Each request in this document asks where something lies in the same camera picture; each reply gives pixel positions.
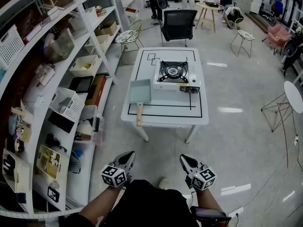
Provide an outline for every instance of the wooden handle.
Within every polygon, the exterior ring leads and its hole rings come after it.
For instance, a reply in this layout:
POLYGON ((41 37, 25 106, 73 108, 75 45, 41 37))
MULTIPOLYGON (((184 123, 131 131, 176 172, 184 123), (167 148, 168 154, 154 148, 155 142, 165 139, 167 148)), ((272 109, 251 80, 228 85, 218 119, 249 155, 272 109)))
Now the wooden handle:
POLYGON ((143 104, 137 105, 137 126, 141 127, 142 126, 142 110, 143 110, 143 104))

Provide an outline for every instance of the round table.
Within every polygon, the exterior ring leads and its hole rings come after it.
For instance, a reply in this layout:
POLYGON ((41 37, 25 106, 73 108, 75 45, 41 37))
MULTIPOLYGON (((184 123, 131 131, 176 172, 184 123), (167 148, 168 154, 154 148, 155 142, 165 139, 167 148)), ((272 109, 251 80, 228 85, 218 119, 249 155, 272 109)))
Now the round table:
POLYGON ((214 32, 216 33, 216 25, 215 25, 215 22, 214 22, 214 10, 215 10, 215 11, 219 11, 219 10, 220 10, 220 7, 217 7, 217 8, 216 8, 216 7, 210 7, 210 6, 206 5, 205 2, 204 2, 203 4, 200 4, 200 2, 197 2, 196 5, 199 6, 199 7, 201 7, 201 8, 202 8, 202 11, 201 11, 201 13, 200 13, 200 16, 199 16, 199 19, 198 19, 198 22, 197 22, 197 25, 196 25, 195 29, 197 29, 198 24, 199 24, 200 19, 201 19, 201 16, 202 16, 203 11, 204 11, 204 9, 205 9, 205 14, 204 14, 204 16, 203 16, 201 26, 203 26, 203 23, 204 23, 205 21, 211 22, 211 23, 214 24, 214 32), (213 19, 212 19, 212 20, 211 20, 211 19, 208 19, 208 18, 205 18, 206 12, 207 12, 208 9, 210 9, 210 10, 212 11, 212 15, 213 15, 213 19))

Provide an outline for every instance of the shoe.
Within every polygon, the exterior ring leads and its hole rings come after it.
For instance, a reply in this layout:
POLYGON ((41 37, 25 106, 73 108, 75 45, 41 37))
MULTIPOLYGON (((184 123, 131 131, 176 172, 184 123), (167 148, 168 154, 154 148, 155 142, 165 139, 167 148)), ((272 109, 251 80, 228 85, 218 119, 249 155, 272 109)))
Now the shoe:
POLYGON ((286 74, 286 70, 284 70, 283 68, 281 68, 280 71, 283 73, 283 76, 284 76, 284 77, 287 75, 287 74, 286 74))
POLYGON ((159 182, 158 188, 167 190, 167 189, 168 189, 168 186, 169 186, 169 180, 168 180, 167 177, 164 177, 164 178, 162 178, 161 181, 159 182))

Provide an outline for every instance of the white floor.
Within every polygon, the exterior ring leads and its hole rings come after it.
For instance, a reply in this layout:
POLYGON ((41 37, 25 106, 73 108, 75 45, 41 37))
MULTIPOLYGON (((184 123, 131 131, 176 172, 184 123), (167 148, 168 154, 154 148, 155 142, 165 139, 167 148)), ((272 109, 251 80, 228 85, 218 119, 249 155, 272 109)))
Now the white floor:
MULTIPOLYGON (((141 12, 142 29, 151 26, 151 11, 141 12)), ((96 148, 90 181, 90 199, 106 186, 99 172, 122 152, 135 150, 134 179, 146 179, 153 184, 162 177, 169 178, 169 187, 190 194, 185 173, 179 163, 181 153, 200 157, 211 166, 218 177, 211 192, 226 213, 240 207, 238 227, 301 226, 303 214, 303 173, 297 162, 298 146, 293 146, 292 119, 286 122, 289 145, 289 168, 286 167, 283 128, 274 133, 260 109, 283 93, 284 78, 279 71, 281 58, 273 55, 266 35, 254 25, 252 56, 241 50, 236 57, 230 43, 236 35, 221 23, 222 14, 215 13, 216 33, 212 24, 205 23, 194 30, 188 47, 199 50, 205 76, 210 122, 202 127, 190 144, 184 139, 188 130, 148 128, 150 142, 144 142, 121 120, 121 110, 133 66, 119 65, 119 84, 113 85, 104 111, 104 144, 96 148), (215 66, 222 63, 226 66, 215 66), (220 108, 236 108, 237 113, 222 112, 220 108), (251 184, 246 191, 221 195, 222 188, 251 184)), ((159 27, 140 33, 145 47, 161 46, 159 27)), ((184 41, 165 42, 165 46, 184 46, 184 41)), ((293 75, 286 78, 293 80, 293 75)), ((300 144, 303 147, 303 115, 294 114, 300 144)), ((303 164, 303 153, 299 157, 303 164)))

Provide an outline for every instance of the shelving unit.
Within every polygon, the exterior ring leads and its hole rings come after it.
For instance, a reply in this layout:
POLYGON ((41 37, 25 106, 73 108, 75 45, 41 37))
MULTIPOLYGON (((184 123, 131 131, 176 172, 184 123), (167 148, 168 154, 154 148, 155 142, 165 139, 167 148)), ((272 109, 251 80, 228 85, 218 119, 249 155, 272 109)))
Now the shelving unit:
MULTIPOLYGON (((17 3, 18 1, 19 0, 12 0, 6 6, 12 8, 15 6, 14 2, 17 3)), ((55 74, 45 87, 37 87, 38 79, 36 77, 33 78, 22 99, 25 106, 27 107, 27 110, 34 115, 34 121, 29 126, 32 131, 30 141, 28 143, 25 143, 25 150, 22 154, 20 154, 20 157, 30 166, 30 186, 29 191, 26 192, 27 203, 20 204, 25 212, 20 213, 7 211, 0 207, 0 215, 12 218, 50 218, 79 212, 83 206, 87 204, 90 171, 95 145, 92 144, 92 142, 81 144, 73 142, 79 119, 75 122, 70 133, 67 133, 57 126, 51 124, 48 121, 48 117, 52 112, 51 109, 49 109, 49 105, 57 88, 63 85, 65 87, 68 86, 66 84, 68 83, 69 79, 66 80, 66 78, 71 77, 71 74, 68 70, 73 65, 75 59, 80 56, 81 52, 84 50, 84 45, 90 39, 93 41, 95 52, 98 55, 97 66, 99 69, 102 69, 102 73, 106 73, 108 75, 98 106, 98 112, 102 115, 112 82, 117 82, 115 71, 121 57, 120 44, 115 44, 113 41, 118 32, 123 31, 120 20, 121 16, 118 14, 115 0, 110 1, 112 6, 106 8, 107 13, 99 17, 93 25, 90 25, 88 16, 84 11, 83 6, 83 3, 89 2, 89 0, 73 0, 73 3, 69 5, 69 7, 62 10, 56 19, 45 25, 34 36, 34 38, 26 44, 21 53, 16 57, 12 65, 6 71, 4 78, 0 82, 1 98, 14 72, 23 61, 25 56, 34 47, 34 45, 63 17, 71 14, 71 12, 75 9, 77 10, 79 16, 82 18, 85 24, 85 29, 82 31, 77 31, 73 34, 75 40, 74 48, 71 54, 67 59, 55 64, 55 74), (114 35, 109 37, 105 46, 105 50, 102 50, 94 34, 94 30, 108 16, 112 15, 112 12, 115 12, 117 30, 115 31, 114 35), (48 133, 53 133, 54 136, 60 140, 61 145, 67 149, 67 152, 64 152, 63 149, 56 148, 56 151, 60 154, 64 154, 69 158, 72 150, 81 149, 85 155, 85 161, 80 174, 69 173, 68 162, 61 165, 59 177, 57 179, 59 188, 56 189, 56 191, 60 194, 58 203, 54 202, 47 196, 47 188, 52 180, 46 174, 36 174, 36 172, 34 174, 34 166, 36 165, 36 157, 39 151, 39 147, 41 144, 45 143, 45 139, 48 133), (35 210, 33 206, 33 190, 45 198, 47 202, 59 209, 59 211, 41 212, 35 210)), ((87 94, 81 94, 79 97, 85 101, 87 94)))

